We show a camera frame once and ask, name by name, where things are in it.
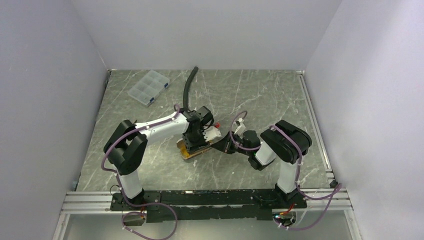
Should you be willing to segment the printed glasses pouch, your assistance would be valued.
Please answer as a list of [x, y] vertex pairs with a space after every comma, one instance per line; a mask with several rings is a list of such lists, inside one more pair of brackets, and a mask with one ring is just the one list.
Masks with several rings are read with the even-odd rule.
[[181, 139], [179, 139], [177, 142], [176, 142], [176, 146], [177, 146], [177, 148], [179, 149], [179, 153], [180, 153], [180, 150], [185, 150], [185, 151], [187, 151], [189, 154], [191, 154], [191, 158], [189, 158], [189, 159], [192, 159], [192, 158], [194, 158], [194, 157], [196, 157], [196, 156], [198, 156], [198, 155], [201, 155], [201, 154], [203, 154], [203, 153], [205, 153], [205, 152], [207, 152], [207, 151], [209, 151], [211, 148], [212, 148], [212, 144], [213, 144], [214, 142], [213, 141], [208, 141], [207, 142], [207, 144], [205, 145], [205, 146], [200, 146], [200, 147], [194, 147], [193, 149], [189, 149], [186, 145], [185, 145], [185, 142], [183, 141], [183, 139], [181, 138]]

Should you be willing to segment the orange transparent safety glasses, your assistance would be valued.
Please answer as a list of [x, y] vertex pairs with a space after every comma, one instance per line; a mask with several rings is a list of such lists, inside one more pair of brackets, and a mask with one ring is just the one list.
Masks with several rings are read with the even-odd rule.
[[181, 150], [180, 150], [180, 156], [181, 156], [183, 159], [187, 160], [187, 159], [191, 158], [191, 156], [192, 156], [192, 155], [191, 155], [190, 153], [188, 153], [186, 150], [181, 149]]

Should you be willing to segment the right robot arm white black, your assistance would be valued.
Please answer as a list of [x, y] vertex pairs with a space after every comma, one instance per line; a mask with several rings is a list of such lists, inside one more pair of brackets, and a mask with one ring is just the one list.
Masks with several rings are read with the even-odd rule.
[[275, 184], [275, 202], [282, 208], [293, 203], [300, 195], [299, 161], [312, 146], [312, 139], [304, 130], [280, 120], [260, 135], [246, 130], [241, 136], [229, 131], [224, 138], [212, 144], [212, 148], [226, 153], [240, 153], [248, 156], [248, 162], [255, 170], [261, 171], [274, 160], [280, 159], [280, 172]]

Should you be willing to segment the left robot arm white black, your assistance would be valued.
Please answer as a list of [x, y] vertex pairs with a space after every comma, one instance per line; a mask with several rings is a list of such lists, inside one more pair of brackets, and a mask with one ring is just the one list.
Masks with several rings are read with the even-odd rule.
[[177, 147], [182, 157], [189, 159], [207, 151], [222, 134], [207, 107], [188, 110], [175, 105], [174, 113], [156, 120], [122, 121], [104, 145], [102, 162], [112, 164], [110, 172], [116, 176], [125, 194], [123, 203], [130, 210], [137, 210], [143, 204], [144, 189], [138, 169], [146, 149], [173, 136], [181, 137]]

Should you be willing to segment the clear plastic compartment box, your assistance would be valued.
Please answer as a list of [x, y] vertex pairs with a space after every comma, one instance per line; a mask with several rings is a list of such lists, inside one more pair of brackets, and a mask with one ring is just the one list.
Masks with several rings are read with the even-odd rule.
[[149, 107], [169, 85], [168, 77], [150, 70], [127, 93], [134, 100]]

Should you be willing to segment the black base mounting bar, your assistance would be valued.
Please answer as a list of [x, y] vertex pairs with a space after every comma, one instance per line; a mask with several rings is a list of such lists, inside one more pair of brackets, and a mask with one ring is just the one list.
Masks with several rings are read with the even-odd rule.
[[123, 195], [112, 195], [113, 212], [144, 211], [148, 223], [188, 220], [256, 219], [268, 221], [279, 211], [305, 209], [299, 193], [285, 195], [276, 188], [227, 190], [146, 190], [142, 197], [126, 203]]

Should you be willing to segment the aluminium frame rail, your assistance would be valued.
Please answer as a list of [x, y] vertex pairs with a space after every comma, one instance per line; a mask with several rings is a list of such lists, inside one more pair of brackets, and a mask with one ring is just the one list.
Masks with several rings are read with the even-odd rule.
[[[330, 194], [333, 189], [331, 188], [304, 188], [303, 191], [313, 197], [320, 197]], [[111, 210], [113, 196], [109, 191], [70, 191], [67, 192], [60, 210], [59, 220], [57, 222], [53, 240], [63, 240], [65, 237], [66, 229], [71, 215], [100, 215], [100, 214], [117, 214], [123, 215], [133, 210]], [[307, 208], [299, 209], [312, 213], [312, 211], [324, 210], [327, 202], [325, 200], [307, 200]], [[223, 208], [234, 207], [241, 208], [246, 204], [218, 204], [206, 205], [207, 207]], [[346, 218], [350, 236], [353, 240], [363, 240], [362, 234], [359, 230], [356, 221], [352, 202], [350, 200], [348, 191], [342, 188], [337, 194], [334, 195], [333, 200], [328, 208], [328, 211], [342, 211]]]

